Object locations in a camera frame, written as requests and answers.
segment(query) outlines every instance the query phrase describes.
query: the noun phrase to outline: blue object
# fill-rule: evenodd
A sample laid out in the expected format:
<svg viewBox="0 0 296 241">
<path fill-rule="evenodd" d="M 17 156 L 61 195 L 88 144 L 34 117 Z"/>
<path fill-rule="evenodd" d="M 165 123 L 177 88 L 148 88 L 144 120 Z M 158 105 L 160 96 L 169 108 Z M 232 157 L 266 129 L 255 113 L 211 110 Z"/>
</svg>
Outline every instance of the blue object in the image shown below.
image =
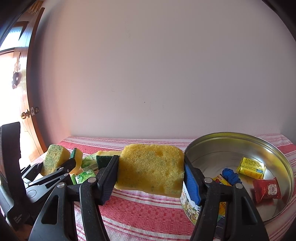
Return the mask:
<svg viewBox="0 0 296 241">
<path fill-rule="evenodd" d="M 188 167 L 188 165 L 184 165 L 184 171 L 185 171 L 185 174 L 184 174 L 184 183 L 185 183 L 185 186 L 187 188 L 187 191 L 188 191 L 188 194 L 189 194 L 189 197 L 192 201 L 195 202 L 195 204 L 197 206 L 200 205 L 200 201 L 201 201 L 201 198 L 200 198 L 200 195 L 199 195 L 199 192 L 198 192 L 198 186 L 197 186 L 197 183 Z"/>
<path fill-rule="evenodd" d="M 222 171 L 222 177 L 232 186 L 236 183 L 242 184 L 242 181 L 239 179 L 239 175 L 232 169 L 224 168 Z"/>
</svg>

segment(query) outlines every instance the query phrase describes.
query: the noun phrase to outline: blue gripper pad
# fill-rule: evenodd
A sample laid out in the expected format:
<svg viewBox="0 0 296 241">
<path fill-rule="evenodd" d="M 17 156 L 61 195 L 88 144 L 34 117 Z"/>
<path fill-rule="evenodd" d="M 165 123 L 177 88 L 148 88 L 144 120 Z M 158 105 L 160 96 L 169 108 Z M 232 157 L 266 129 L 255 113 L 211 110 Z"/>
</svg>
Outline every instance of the blue gripper pad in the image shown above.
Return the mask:
<svg viewBox="0 0 296 241">
<path fill-rule="evenodd" d="M 201 198 L 198 192 L 198 185 L 186 163 L 184 163 L 184 171 L 184 183 L 190 199 L 194 201 L 197 206 L 200 206 Z"/>
</svg>

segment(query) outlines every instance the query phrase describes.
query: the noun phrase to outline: brass door knob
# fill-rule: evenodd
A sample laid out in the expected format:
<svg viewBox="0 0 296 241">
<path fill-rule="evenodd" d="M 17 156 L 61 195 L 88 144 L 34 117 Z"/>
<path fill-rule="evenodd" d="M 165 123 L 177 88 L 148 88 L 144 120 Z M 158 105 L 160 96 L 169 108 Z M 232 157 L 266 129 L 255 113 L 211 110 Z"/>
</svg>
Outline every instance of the brass door knob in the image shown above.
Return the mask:
<svg viewBox="0 0 296 241">
<path fill-rule="evenodd" d="M 28 110 L 26 110 L 26 112 L 23 112 L 22 114 L 21 114 L 21 117 L 22 117 L 22 119 L 25 119 L 25 118 L 30 118 L 30 112 L 28 111 Z"/>
</svg>

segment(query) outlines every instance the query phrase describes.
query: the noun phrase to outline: white label on red package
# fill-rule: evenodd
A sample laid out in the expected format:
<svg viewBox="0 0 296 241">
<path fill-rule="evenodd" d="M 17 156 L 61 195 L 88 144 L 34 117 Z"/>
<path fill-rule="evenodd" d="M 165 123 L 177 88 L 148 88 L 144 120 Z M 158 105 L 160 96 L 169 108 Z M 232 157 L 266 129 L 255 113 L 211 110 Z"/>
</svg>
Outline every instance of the white label on red package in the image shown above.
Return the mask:
<svg viewBox="0 0 296 241">
<path fill-rule="evenodd" d="M 276 195 L 277 194 L 277 187 L 276 184 L 269 184 L 268 185 L 268 195 Z"/>
</svg>

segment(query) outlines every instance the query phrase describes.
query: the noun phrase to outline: metal screw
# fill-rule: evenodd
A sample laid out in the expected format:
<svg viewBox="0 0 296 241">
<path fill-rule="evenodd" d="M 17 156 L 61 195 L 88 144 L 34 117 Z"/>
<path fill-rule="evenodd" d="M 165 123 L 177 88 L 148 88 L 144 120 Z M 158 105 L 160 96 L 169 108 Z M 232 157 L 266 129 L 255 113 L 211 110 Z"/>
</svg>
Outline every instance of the metal screw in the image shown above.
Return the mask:
<svg viewBox="0 0 296 241">
<path fill-rule="evenodd" d="M 58 185 L 57 185 L 57 188 L 63 188 L 65 186 L 65 183 L 59 183 Z"/>
<path fill-rule="evenodd" d="M 244 186 L 240 183 L 235 184 L 235 187 L 238 189 L 242 189 Z"/>
<path fill-rule="evenodd" d="M 89 183 L 94 183 L 96 181 L 96 178 L 95 177 L 90 177 L 87 181 Z"/>
<path fill-rule="evenodd" d="M 204 181 L 205 181 L 205 183 L 211 183 L 211 182 L 213 181 L 213 179 L 210 178 L 210 177 L 206 177 L 206 178 L 204 179 Z"/>
</svg>

